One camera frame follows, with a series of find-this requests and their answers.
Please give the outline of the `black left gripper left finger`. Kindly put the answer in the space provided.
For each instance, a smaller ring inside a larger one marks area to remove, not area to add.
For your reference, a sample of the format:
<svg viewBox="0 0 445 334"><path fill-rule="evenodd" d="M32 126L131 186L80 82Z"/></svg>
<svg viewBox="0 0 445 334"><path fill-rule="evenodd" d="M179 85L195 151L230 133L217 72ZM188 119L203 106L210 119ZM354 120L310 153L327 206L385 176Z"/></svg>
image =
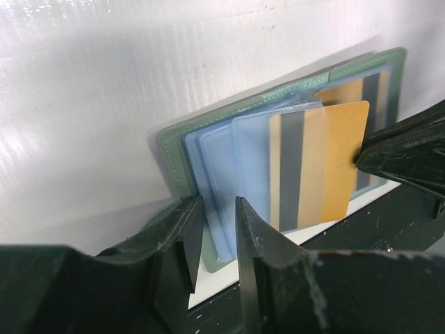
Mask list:
<svg viewBox="0 0 445 334"><path fill-rule="evenodd" d="M1 332L184 333L203 227L203 199L190 196L96 256L2 246Z"/></svg>

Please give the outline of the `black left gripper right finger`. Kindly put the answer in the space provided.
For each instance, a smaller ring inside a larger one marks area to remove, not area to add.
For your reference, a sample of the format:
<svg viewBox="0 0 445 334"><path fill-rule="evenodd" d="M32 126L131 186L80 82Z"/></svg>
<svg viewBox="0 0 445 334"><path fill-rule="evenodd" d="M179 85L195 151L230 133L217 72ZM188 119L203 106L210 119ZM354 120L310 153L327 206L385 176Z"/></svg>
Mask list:
<svg viewBox="0 0 445 334"><path fill-rule="evenodd" d="M306 250L235 203L246 333L444 332L441 255Z"/></svg>

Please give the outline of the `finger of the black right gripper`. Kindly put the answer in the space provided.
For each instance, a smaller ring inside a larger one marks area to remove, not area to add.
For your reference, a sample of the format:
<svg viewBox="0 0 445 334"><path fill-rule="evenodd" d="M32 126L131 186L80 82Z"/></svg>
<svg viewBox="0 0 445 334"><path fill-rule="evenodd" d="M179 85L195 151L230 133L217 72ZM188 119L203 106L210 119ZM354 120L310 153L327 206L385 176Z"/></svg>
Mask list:
<svg viewBox="0 0 445 334"><path fill-rule="evenodd" d="M412 186L444 199L444 121L385 138L363 147L360 171Z"/></svg>
<svg viewBox="0 0 445 334"><path fill-rule="evenodd" d="M367 139L388 139L404 134L410 130L417 130L443 122L444 106L445 101L442 100L420 113L373 133L367 137Z"/></svg>

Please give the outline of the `gold card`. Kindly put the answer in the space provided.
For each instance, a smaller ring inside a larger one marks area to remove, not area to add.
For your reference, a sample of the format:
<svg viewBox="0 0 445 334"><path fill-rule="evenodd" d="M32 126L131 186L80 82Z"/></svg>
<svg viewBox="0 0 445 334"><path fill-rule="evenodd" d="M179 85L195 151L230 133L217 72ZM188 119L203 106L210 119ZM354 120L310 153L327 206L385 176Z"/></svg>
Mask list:
<svg viewBox="0 0 445 334"><path fill-rule="evenodd" d="M270 223L281 231L346 216L353 163L369 103L359 101L274 115L269 120Z"/></svg>
<svg viewBox="0 0 445 334"><path fill-rule="evenodd" d="M387 124L390 79L391 70L377 70L363 77L333 83L318 91L315 96L325 106L367 101L369 114L364 135L367 138Z"/></svg>

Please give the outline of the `grey-green card holder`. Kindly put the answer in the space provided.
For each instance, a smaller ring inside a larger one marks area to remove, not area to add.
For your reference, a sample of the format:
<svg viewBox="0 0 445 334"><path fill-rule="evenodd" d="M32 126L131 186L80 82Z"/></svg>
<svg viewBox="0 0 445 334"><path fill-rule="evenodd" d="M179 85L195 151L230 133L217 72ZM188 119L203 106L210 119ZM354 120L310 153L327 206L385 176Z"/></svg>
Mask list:
<svg viewBox="0 0 445 334"><path fill-rule="evenodd" d="M322 70L318 74L283 83L258 95L162 129L156 136L156 143L177 195L185 198L197 192L200 192L202 196L210 194L208 186L211 185L211 181L207 177L201 158L197 138L199 134L207 133L212 129L217 129L221 134L227 134L229 123L237 116L265 111L267 108L280 106L292 99L303 101L311 94L316 94L335 83L363 77L377 70L391 70L388 116L385 126L394 124L398 113L406 57L407 50L403 47L368 56L362 55L355 60L350 59L336 67Z"/></svg>

